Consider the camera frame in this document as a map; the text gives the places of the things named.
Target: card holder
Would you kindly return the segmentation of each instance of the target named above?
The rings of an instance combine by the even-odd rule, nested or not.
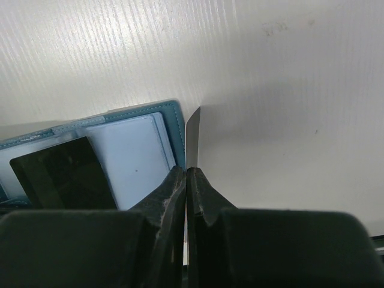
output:
[[[133,118],[138,116],[143,116],[141,121],[143,121],[142,123],[145,123],[144,127],[146,128],[136,130],[142,132],[147,131],[147,133],[149,131],[153,131],[156,136],[150,138],[151,140],[147,143],[156,143],[159,147],[162,146],[162,148],[157,150],[157,156],[151,154],[151,151],[153,151],[152,148],[147,148],[149,151],[147,156],[144,153],[145,150],[140,150],[141,152],[139,151],[139,154],[141,153],[141,156],[138,154],[136,158],[145,158],[145,162],[147,164],[143,165],[143,162],[141,161],[138,162],[141,166],[139,165],[134,168],[132,157],[136,152],[129,149],[124,151],[123,153],[125,154],[123,155],[131,155],[131,158],[128,158],[126,162],[123,162],[121,159],[118,159],[121,157],[116,157],[118,154],[113,154],[111,151],[113,152],[114,145],[127,141],[129,138],[127,138],[127,135],[129,134],[132,135],[133,139],[136,139],[137,141],[145,141],[145,137],[140,136],[137,133],[128,133],[128,130],[126,134],[116,134],[116,132],[107,133],[106,131],[108,129],[105,127],[111,127],[112,131],[112,127],[120,125],[122,127],[121,130],[123,131],[125,129],[125,127],[123,127],[123,123],[129,123]],[[130,130],[134,129],[133,124],[127,126],[132,126],[129,128]],[[92,134],[94,134],[97,130],[103,131],[101,133],[101,135],[103,134],[101,138],[92,136]],[[119,209],[130,208],[136,201],[141,200],[143,196],[150,193],[153,188],[161,183],[173,165],[176,164],[181,167],[185,167],[184,120],[182,118],[179,104],[171,100],[142,107],[134,107],[128,110],[75,121],[62,126],[53,127],[48,130],[38,131],[1,142],[0,185],[3,189],[0,189],[0,207],[2,207],[2,205],[15,205],[15,207],[17,205],[21,205],[20,202],[17,202],[17,204],[16,202],[12,202],[14,200],[17,201],[18,199],[23,199],[26,206],[30,205],[30,203],[28,203],[28,199],[25,197],[23,188],[10,167],[9,161],[12,158],[17,158],[21,155],[39,151],[41,149],[55,146],[69,140],[74,140],[82,136],[88,137],[107,175],[110,187],[117,191],[115,200],[123,199],[123,201],[116,201]],[[136,147],[138,146],[144,148],[145,145],[137,144]],[[158,156],[160,154],[162,164],[154,165],[154,163],[157,163],[159,159]],[[116,165],[115,167],[113,165],[111,166],[112,162],[118,160],[120,161],[120,165]],[[154,171],[155,167],[160,166],[163,167],[163,172],[159,173]],[[127,181],[126,183],[118,183],[115,182],[116,180],[113,180],[114,182],[110,181],[110,178],[115,179],[117,177],[116,175],[124,173],[124,171],[126,173],[129,172],[132,176],[130,181]],[[141,188],[137,185],[138,180],[144,183],[141,185]]]

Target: textured white surface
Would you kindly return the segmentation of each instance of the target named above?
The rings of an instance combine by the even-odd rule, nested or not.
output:
[[[0,137],[151,101],[202,109],[239,206],[384,233],[384,1],[2,0]]]

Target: black card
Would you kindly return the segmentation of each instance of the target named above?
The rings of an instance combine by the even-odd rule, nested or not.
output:
[[[10,165],[34,208],[116,209],[86,137],[17,157]]]

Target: white corrugated surface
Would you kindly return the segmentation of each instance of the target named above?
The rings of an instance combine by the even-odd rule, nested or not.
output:
[[[384,233],[384,1],[0,3],[1,138],[177,98],[234,204]]]

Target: teal leather edge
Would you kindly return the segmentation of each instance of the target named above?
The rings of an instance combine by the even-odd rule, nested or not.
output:
[[[105,122],[113,122],[117,120],[142,116],[154,112],[160,112],[162,114],[176,164],[178,166],[181,166],[185,170],[185,124],[180,105],[176,100],[168,100],[159,103],[146,104],[140,107],[128,107],[126,110],[108,113],[103,115],[103,117],[105,118]],[[92,119],[99,117],[100,115],[74,121],[76,125],[73,125],[73,128],[75,129],[82,126],[89,126],[89,123]],[[0,150],[19,145],[21,143],[31,142],[34,140],[40,140],[46,137],[53,136],[56,134],[54,133],[54,131],[61,131],[61,127],[65,127],[63,132],[68,131],[68,125],[69,124],[64,124],[57,127],[53,127],[51,129],[36,131],[33,133],[1,141]],[[8,200],[7,195],[0,185],[0,203],[6,200]]]

